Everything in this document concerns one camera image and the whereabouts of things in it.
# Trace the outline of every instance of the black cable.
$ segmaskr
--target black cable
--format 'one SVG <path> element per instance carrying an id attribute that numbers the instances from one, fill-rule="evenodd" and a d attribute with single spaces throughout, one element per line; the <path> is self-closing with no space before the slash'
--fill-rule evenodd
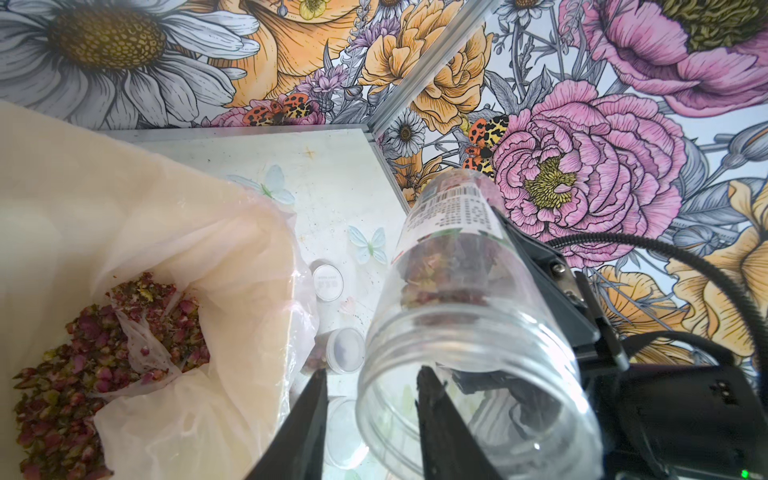
<path id="1" fill-rule="evenodd" d="M 666 257 L 671 257 L 685 263 L 711 280 L 720 291 L 725 293 L 728 300 L 739 311 L 747 329 L 752 335 L 752 341 L 755 344 L 755 357 L 757 357 L 761 370 L 760 402 L 763 404 L 763 409 L 768 411 L 768 379 L 765 378 L 765 375 L 768 373 L 768 325 L 766 324 L 765 317 L 755 306 L 755 303 L 740 286 L 723 273 L 722 270 L 698 255 L 694 255 L 669 243 L 637 235 L 627 235 L 625 233 L 577 233 L 567 237 L 555 238 L 548 241 L 547 245 L 552 248 L 561 249 L 562 247 L 578 245 L 579 243 L 622 243 L 645 250 L 653 250 Z"/>

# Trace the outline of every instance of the jar label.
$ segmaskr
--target jar label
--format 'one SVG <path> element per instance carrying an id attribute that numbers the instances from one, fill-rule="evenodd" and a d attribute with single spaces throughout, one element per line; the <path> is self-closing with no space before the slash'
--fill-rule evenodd
<path id="1" fill-rule="evenodd" d="M 395 249 L 397 260 L 404 252 L 430 237 L 475 233 L 501 240 L 502 226 L 474 183 L 462 183 L 436 191 L 411 210 Z"/>

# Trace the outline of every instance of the flower stem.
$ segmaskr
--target flower stem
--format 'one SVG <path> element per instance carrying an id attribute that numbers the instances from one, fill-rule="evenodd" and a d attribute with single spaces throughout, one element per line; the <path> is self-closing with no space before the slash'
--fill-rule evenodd
<path id="1" fill-rule="evenodd" d="M 553 35 L 554 35 L 555 43 L 557 44 L 556 48 L 558 50 L 558 63 L 560 65 L 560 78 L 565 79 L 565 66 L 563 66 L 563 49 L 562 49 L 562 45 L 561 45 L 560 31 L 558 30 L 558 20 L 554 16 L 554 8 L 550 8 L 549 9 L 549 18 L 552 20 Z"/>
<path id="2" fill-rule="evenodd" d="M 520 70 L 520 61 L 518 59 L 518 40 L 520 38 L 520 21 L 515 20 L 515 26 L 512 31 L 512 74 L 515 76 L 515 84 L 518 87 L 520 101 L 525 99 L 525 87 L 523 86 L 523 74 Z"/>

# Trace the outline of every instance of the plastic bag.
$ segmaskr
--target plastic bag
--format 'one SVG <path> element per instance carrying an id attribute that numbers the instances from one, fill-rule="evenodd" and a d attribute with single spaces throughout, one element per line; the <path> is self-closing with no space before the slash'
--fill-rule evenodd
<path id="1" fill-rule="evenodd" d="M 21 478 L 11 377 L 144 271 L 200 304 L 208 365 L 95 424 L 113 478 L 242 478 L 288 411 L 317 331 L 310 272 L 266 198 L 0 103 L 0 478 Z"/>

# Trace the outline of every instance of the clear plastic jar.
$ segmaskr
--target clear plastic jar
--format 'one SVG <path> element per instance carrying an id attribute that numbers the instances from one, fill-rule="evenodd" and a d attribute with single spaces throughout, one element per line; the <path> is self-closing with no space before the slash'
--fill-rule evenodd
<path id="1" fill-rule="evenodd" d="M 368 333 L 359 430 L 402 480 L 423 478 L 414 401 L 428 365 L 503 478 L 600 478 L 573 351 L 484 197 L 500 201 L 487 177 L 453 170 L 411 210 Z"/>

